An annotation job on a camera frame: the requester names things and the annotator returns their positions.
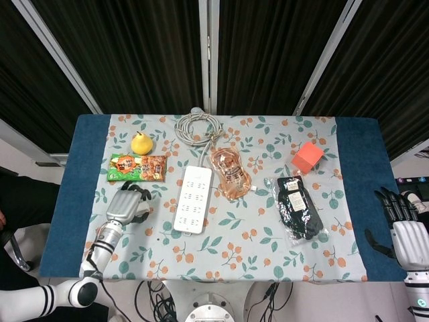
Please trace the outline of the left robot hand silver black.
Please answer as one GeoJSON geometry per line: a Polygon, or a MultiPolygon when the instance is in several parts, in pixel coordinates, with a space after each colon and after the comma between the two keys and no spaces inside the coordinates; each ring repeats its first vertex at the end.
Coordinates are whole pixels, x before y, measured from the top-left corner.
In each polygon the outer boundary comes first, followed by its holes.
{"type": "Polygon", "coordinates": [[[122,226],[143,223],[150,214],[151,193],[132,181],[126,181],[115,193],[107,209],[108,221],[117,221],[122,226]]]}

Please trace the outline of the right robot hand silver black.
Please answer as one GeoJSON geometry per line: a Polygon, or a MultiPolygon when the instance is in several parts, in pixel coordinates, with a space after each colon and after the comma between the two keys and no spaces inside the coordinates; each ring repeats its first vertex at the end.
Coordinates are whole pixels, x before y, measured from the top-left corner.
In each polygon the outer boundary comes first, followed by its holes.
{"type": "Polygon", "coordinates": [[[365,238],[369,245],[388,258],[397,260],[407,272],[427,271],[428,230],[419,220],[425,209],[421,200],[411,191],[397,194],[385,187],[374,193],[383,208],[392,246],[381,245],[366,229],[365,238]]]}

